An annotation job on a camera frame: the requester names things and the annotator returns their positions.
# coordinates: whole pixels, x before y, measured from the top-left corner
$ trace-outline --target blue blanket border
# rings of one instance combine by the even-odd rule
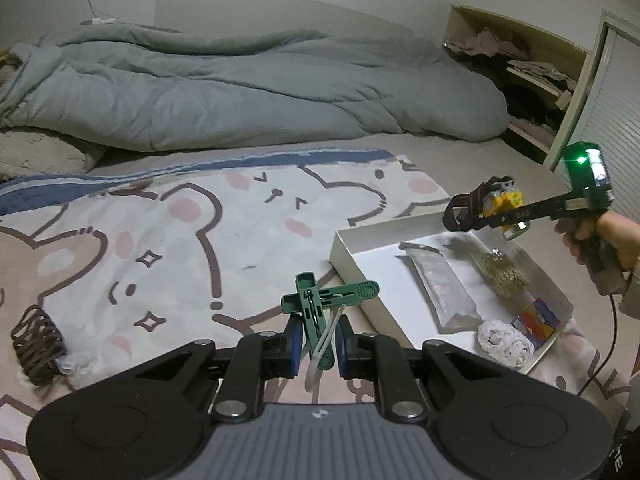
[[[0,186],[0,216],[49,205],[63,204],[111,187],[171,173],[255,168],[257,166],[302,166],[330,164],[332,162],[372,162],[391,157],[393,155],[386,150],[323,149],[247,155],[209,162],[167,166],[158,170],[140,171],[118,176],[75,176],[64,174],[30,176],[12,180]]]

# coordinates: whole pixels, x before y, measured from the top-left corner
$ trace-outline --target gray comforter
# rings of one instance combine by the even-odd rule
[[[437,132],[500,135],[502,93],[427,40],[211,38],[95,25],[18,44],[0,126],[152,152]]]

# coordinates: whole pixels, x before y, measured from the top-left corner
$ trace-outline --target mattress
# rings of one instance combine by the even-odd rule
[[[450,195],[469,192],[493,175],[507,174],[516,180],[527,202],[536,202],[567,191],[565,184],[557,176],[519,154],[500,139],[472,143],[412,134],[378,134],[354,140],[176,152],[142,157],[137,153],[114,150],[101,167],[94,169],[90,174],[95,176],[129,174],[230,156],[328,147],[376,148],[387,150],[393,155],[407,154],[412,162]],[[554,232],[554,223],[549,219],[533,222],[532,228],[518,240],[518,243],[565,292],[575,305],[575,320],[589,341],[601,354],[606,354],[612,338],[609,301],[597,295],[584,267],[578,266],[573,257],[568,254],[559,235]],[[624,321],[618,328],[618,342],[611,363],[622,376],[629,377],[638,353],[640,322],[627,317]]]

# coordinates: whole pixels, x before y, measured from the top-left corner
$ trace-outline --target black cable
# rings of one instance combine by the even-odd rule
[[[596,371],[594,371],[591,377],[589,377],[589,380],[585,383],[585,385],[580,388],[580,391],[578,392],[578,397],[580,397],[584,393],[584,391],[587,389],[589,384],[593,383],[593,380],[607,365],[607,363],[609,362],[609,359],[611,359],[611,356],[613,355],[613,351],[616,349],[616,341],[618,339],[618,311],[616,310],[616,303],[615,301],[613,301],[612,295],[609,295],[609,300],[611,301],[611,309],[613,311],[613,340],[611,341],[611,350],[609,350],[609,353],[604,358],[604,361],[602,362],[602,364],[598,367]]]

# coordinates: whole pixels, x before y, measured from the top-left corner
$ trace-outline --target white cardboard box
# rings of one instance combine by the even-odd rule
[[[421,348],[423,341],[438,338],[487,357],[476,341],[475,331],[442,333],[439,330],[417,271],[398,244],[412,241],[440,248],[476,302],[482,319],[510,323],[527,306],[526,301],[509,304],[496,296],[475,269],[466,250],[480,247],[505,252],[529,281],[530,300],[542,298],[560,322],[551,338],[520,369],[528,373],[571,319],[574,306],[516,242],[505,242],[489,228],[448,233],[442,224],[443,211],[444,206],[434,213],[340,230],[335,234],[329,260],[345,283],[375,280],[380,284],[379,296],[362,305],[379,333],[395,337],[405,347]]]

